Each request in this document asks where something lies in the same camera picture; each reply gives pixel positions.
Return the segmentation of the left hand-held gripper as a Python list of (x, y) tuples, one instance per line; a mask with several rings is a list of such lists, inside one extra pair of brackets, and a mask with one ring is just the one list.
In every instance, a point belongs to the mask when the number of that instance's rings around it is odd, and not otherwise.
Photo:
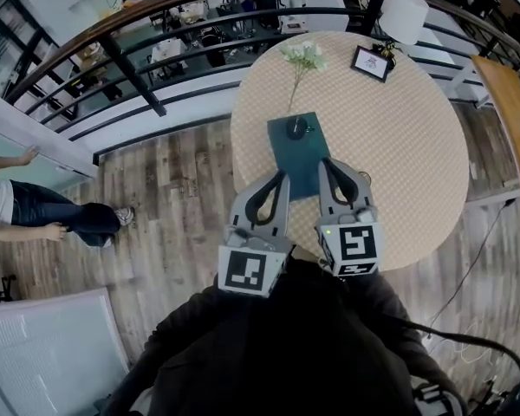
[[(293, 250), (288, 228), (290, 179), (282, 171), (246, 186), (231, 207), (231, 224), (218, 248), (218, 287), (226, 292), (267, 298)], [(261, 227), (268, 236), (243, 228)]]

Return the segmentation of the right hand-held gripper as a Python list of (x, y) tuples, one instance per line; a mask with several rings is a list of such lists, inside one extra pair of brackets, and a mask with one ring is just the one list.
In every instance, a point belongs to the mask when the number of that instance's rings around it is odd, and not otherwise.
[(380, 267), (383, 231), (376, 210), (365, 207), (371, 205), (369, 181), (333, 158), (322, 159), (318, 176), (322, 217), (315, 230), (323, 252), (320, 266), (335, 277), (373, 274)]

